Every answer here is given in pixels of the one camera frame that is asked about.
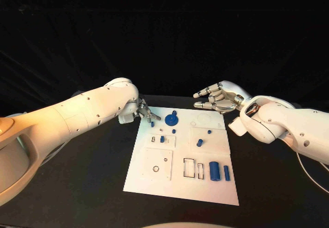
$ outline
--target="small blue object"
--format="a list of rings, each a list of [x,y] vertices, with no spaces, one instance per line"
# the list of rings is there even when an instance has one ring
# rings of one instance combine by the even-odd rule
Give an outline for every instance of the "small blue object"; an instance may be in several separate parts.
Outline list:
[[[177,124],[179,118],[177,118],[177,112],[176,111],[173,111],[173,113],[166,116],[164,122],[166,122],[166,125],[169,125],[169,126],[175,126]]]
[[[211,168],[211,180],[219,181],[221,180],[219,164],[216,161],[209,162],[209,168]]]
[[[202,140],[202,139],[199,139],[198,144],[196,144],[196,146],[198,146],[198,147],[200,147],[200,146],[202,146],[202,142],[203,142],[203,140]]]
[[[229,172],[228,172],[228,166],[224,166],[224,173],[225,173],[225,180],[229,181]]]

